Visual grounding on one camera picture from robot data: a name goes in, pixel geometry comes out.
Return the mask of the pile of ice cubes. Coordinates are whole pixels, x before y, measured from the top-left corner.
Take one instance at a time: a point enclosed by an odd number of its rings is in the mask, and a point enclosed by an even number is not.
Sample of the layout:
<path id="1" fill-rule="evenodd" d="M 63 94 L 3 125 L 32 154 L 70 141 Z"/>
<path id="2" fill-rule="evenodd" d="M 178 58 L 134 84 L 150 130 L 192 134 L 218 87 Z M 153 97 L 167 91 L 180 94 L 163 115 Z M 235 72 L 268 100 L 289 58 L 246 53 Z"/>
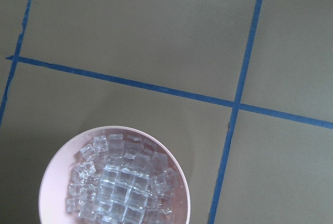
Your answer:
<path id="1" fill-rule="evenodd" d="M 178 172 L 155 142 L 134 135 L 96 136 L 79 151 L 66 211 L 85 223 L 173 223 Z"/>

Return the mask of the pink bowl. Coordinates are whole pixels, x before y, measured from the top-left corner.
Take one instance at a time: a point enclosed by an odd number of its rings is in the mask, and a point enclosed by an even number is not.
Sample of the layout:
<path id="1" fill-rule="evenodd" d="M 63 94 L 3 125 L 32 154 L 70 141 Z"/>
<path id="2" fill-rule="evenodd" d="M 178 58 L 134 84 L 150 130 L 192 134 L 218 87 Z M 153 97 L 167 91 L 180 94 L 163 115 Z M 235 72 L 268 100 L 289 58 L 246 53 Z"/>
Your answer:
<path id="1" fill-rule="evenodd" d="M 179 173 L 180 186 L 175 190 L 173 199 L 173 222 L 190 222 L 190 193 L 185 175 L 173 154 L 156 138 L 130 127 L 103 126 L 82 132 L 64 144 L 48 164 L 40 186 L 39 216 L 41 223 L 87 223 L 66 211 L 68 184 L 73 168 L 81 161 L 79 149 L 88 144 L 93 137 L 120 132 L 122 134 L 137 134 L 158 146 L 158 151 L 168 156 L 169 165 Z"/>

